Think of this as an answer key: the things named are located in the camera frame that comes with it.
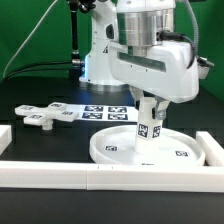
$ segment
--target label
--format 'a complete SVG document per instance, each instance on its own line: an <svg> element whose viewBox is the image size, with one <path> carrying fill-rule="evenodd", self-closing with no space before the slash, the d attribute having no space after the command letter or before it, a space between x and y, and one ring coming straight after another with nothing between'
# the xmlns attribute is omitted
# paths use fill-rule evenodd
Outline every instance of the label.
<svg viewBox="0 0 224 224"><path fill-rule="evenodd" d="M59 108L62 106L62 104L59 104L59 103L53 103L50 105L51 107L56 107L56 108Z"/></svg>
<svg viewBox="0 0 224 224"><path fill-rule="evenodd" d="M84 111L102 112L103 106L85 106Z"/></svg>
<svg viewBox="0 0 224 224"><path fill-rule="evenodd" d="M138 135L143 138L148 138L149 127L143 124L138 125Z"/></svg>
<svg viewBox="0 0 224 224"><path fill-rule="evenodd" d="M21 107L22 110L32 110L33 107L32 106L23 106Z"/></svg>
<svg viewBox="0 0 224 224"><path fill-rule="evenodd" d="M63 115L72 115L72 114L73 114L73 112L64 111L62 114L63 114Z"/></svg>
<svg viewBox="0 0 224 224"><path fill-rule="evenodd" d="M83 113L82 118L84 119L102 119L103 114L101 113Z"/></svg>
<svg viewBox="0 0 224 224"><path fill-rule="evenodd" d="M127 113L127 107L108 107L109 112Z"/></svg>
<svg viewBox="0 0 224 224"><path fill-rule="evenodd" d="M29 118L38 120L38 119L40 119L41 117L43 117L43 116L41 116L41 115L31 115Z"/></svg>
<svg viewBox="0 0 224 224"><path fill-rule="evenodd" d="M153 128L152 138L158 138L160 136L161 126L157 126Z"/></svg>
<svg viewBox="0 0 224 224"><path fill-rule="evenodd" d="M106 48L103 51L104 54L108 54L108 46L106 46Z"/></svg>
<svg viewBox="0 0 224 224"><path fill-rule="evenodd" d="M105 150L106 151L111 151L111 152L116 152L118 150L118 147L117 146L106 145Z"/></svg>
<svg viewBox="0 0 224 224"><path fill-rule="evenodd" d="M128 120L127 114L108 114L108 120L126 121Z"/></svg>
<svg viewBox="0 0 224 224"><path fill-rule="evenodd" d="M185 151L176 151L176 156L189 157L189 153Z"/></svg>

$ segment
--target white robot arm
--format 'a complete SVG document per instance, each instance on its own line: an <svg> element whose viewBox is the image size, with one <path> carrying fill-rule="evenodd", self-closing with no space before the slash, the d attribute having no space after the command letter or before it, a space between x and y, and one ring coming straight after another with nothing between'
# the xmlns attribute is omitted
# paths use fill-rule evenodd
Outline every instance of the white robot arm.
<svg viewBox="0 0 224 224"><path fill-rule="evenodd" d="M118 38L109 45L110 69L115 79L131 86L134 99L140 100L138 124L96 133L90 142L90 154L97 163L204 163L205 155L195 140L162 128L169 102L194 99L201 76L194 44L173 32L174 8L174 0L118 1ZM200 60L201 65L210 66ZM155 97L144 97L143 91ZM116 152L108 152L108 145Z"/></svg>

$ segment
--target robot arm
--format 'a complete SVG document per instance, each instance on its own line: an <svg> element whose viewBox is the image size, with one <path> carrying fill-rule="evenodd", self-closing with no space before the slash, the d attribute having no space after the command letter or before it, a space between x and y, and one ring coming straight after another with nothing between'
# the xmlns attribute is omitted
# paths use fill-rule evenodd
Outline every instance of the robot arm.
<svg viewBox="0 0 224 224"><path fill-rule="evenodd" d="M173 33L174 8L174 0L120 0L110 68L119 81L181 103L197 95L199 72L192 44Z"/></svg>

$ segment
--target white block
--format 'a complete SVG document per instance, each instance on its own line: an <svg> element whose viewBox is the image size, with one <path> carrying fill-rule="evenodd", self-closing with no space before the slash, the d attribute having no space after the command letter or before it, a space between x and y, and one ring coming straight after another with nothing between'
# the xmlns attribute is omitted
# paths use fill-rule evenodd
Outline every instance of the white block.
<svg viewBox="0 0 224 224"><path fill-rule="evenodd" d="M0 155L12 141L12 133L10 125L0 125Z"/></svg>
<svg viewBox="0 0 224 224"><path fill-rule="evenodd" d="M224 150L208 132L198 131L196 141L203 149L209 166L224 166Z"/></svg>

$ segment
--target white plastic platform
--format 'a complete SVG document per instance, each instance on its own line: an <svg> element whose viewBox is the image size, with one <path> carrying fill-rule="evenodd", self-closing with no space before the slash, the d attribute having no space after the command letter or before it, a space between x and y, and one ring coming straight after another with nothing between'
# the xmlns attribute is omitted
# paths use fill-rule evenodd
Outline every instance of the white plastic platform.
<svg viewBox="0 0 224 224"><path fill-rule="evenodd" d="M90 155L97 164L202 166L205 154L200 145L182 133L163 128L148 153L135 151L136 125L111 127L94 134Z"/></svg>
<svg viewBox="0 0 224 224"><path fill-rule="evenodd" d="M0 187L224 192L222 147L207 132L198 132L196 141L203 148L210 166L177 168L1 161Z"/></svg>

